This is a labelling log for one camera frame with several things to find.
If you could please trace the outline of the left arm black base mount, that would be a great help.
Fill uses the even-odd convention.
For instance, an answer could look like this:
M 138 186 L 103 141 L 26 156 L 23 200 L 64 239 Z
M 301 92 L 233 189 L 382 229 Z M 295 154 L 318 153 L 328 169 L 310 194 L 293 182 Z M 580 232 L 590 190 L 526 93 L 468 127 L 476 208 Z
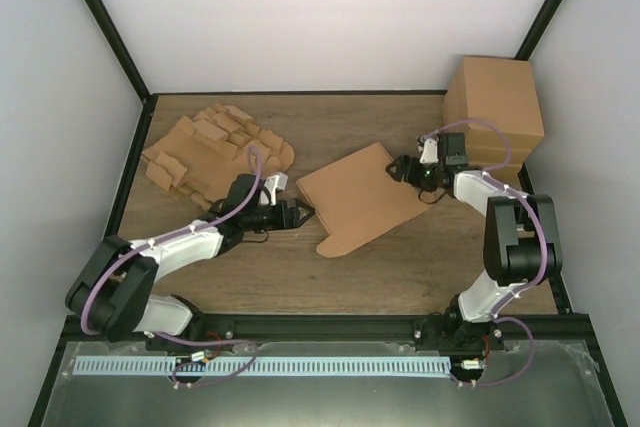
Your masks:
M 181 334 L 164 334 L 146 340 L 149 351 L 196 351 L 228 348 L 236 341 L 235 322 L 213 314 L 195 316 Z

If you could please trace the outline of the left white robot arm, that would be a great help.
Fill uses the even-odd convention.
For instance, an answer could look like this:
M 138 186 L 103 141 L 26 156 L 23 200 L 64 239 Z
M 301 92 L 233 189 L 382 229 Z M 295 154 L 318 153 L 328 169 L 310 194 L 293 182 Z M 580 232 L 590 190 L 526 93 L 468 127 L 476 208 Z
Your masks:
M 132 333 L 167 338 L 181 350 L 204 339 L 197 308 L 177 296 L 157 296 L 154 285 L 191 264 L 219 257 L 241 244 L 248 232 L 295 230 L 315 214 L 298 198 L 281 199 L 287 177 L 241 174 L 227 196 L 188 225 L 156 237 L 128 241 L 106 237 L 93 252 L 66 298 L 87 335 L 117 342 Z

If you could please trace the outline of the brown cardboard box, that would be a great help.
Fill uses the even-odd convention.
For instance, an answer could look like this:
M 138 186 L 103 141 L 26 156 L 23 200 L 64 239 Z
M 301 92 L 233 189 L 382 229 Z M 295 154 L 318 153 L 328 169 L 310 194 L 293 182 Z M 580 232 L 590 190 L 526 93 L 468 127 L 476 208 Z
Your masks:
M 297 181 L 327 233 L 319 255 L 345 256 L 431 209 L 412 186 L 391 178 L 390 162 L 376 142 Z

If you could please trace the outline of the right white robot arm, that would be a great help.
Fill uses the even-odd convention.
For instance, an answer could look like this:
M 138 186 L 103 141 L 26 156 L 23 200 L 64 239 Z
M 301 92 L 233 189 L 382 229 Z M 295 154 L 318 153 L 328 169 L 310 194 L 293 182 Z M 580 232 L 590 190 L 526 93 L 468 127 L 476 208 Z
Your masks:
M 484 270 L 440 321 L 447 343 L 465 350 L 509 303 L 561 270 L 555 207 L 549 196 L 527 194 L 471 165 L 461 132 L 424 135 L 418 150 L 418 157 L 401 155 L 387 164 L 387 174 L 420 193 L 441 191 L 485 219 Z

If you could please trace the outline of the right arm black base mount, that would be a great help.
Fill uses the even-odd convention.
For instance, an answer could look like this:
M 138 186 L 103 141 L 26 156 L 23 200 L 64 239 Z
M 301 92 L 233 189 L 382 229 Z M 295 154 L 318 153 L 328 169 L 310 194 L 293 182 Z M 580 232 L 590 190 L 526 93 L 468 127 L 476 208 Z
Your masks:
M 492 323 L 471 323 L 438 312 L 412 322 L 416 348 L 442 354 L 481 355 L 486 348 L 501 349 L 502 341 L 493 335 L 494 327 Z

